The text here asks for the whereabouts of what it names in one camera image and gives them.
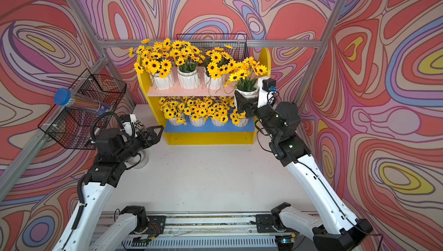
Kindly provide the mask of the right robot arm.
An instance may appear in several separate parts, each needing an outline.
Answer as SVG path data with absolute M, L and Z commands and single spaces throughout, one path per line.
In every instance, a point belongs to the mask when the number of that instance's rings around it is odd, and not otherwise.
M 281 102 L 274 108 L 273 94 L 264 92 L 247 99 L 236 92 L 235 105 L 246 117 L 256 117 L 265 135 L 271 138 L 269 151 L 301 184 L 318 213 L 313 217 L 283 203 L 271 211 L 277 228 L 299 232 L 320 251 L 353 250 L 371 235 L 372 225 L 341 201 L 297 135 L 301 118 L 296 104 Z

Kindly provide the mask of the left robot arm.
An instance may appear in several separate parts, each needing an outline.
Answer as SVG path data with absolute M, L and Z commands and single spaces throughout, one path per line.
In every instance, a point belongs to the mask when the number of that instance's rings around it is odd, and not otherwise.
M 144 234 L 152 228 L 143 206 L 127 206 L 98 240 L 92 240 L 121 176 L 142 164 L 142 152 L 158 144 L 163 131 L 162 125 L 143 126 L 135 115 L 106 112 L 96 118 L 90 127 L 90 141 L 97 155 L 77 182 L 77 206 L 54 250 L 114 251 L 129 234 Z

